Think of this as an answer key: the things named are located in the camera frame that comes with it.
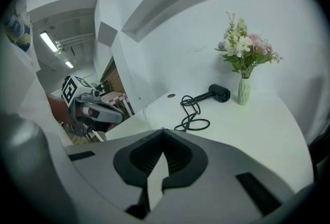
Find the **vase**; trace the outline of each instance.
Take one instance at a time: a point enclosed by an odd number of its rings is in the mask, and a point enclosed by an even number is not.
[[[250,80],[241,78],[238,86],[238,104],[246,105],[250,97]]]

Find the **brick wall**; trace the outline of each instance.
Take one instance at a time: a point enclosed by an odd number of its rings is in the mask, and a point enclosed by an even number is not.
[[[123,83],[120,80],[115,62],[111,64],[108,71],[106,72],[105,80],[108,80],[111,91],[126,93]]]

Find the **ceiling light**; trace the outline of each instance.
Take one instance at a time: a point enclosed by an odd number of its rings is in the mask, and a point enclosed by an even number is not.
[[[51,41],[50,37],[48,36],[47,32],[43,32],[40,34],[40,37],[45,41],[45,43],[49,46],[49,48],[53,51],[56,52],[57,48]]]
[[[68,61],[68,62],[65,62],[69,68],[73,68],[73,65]]]

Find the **tabletop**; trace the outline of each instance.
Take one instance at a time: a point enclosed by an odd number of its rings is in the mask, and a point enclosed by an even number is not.
[[[107,132],[107,140],[160,128],[174,129],[187,116],[180,105],[186,94],[189,93],[184,90],[166,93]],[[225,103],[209,98],[199,105],[201,114],[196,118],[209,120],[210,126],[188,133],[244,151],[278,174],[295,193],[313,182],[305,139],[291,112],[276,94],[252,93],[246,106],[239,105],[235,95]],[[190,114],[193,108],[187,107],[187,111]],[[196,122],[191,128],[204,125]]]

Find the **black and white marker cube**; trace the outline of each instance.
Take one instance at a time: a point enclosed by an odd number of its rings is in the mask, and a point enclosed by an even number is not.
[[[65,84],[62,95],[69,107],[74,98],[80,97],[83,93],[90,93],[93,89],[83,78],[72,75]]]

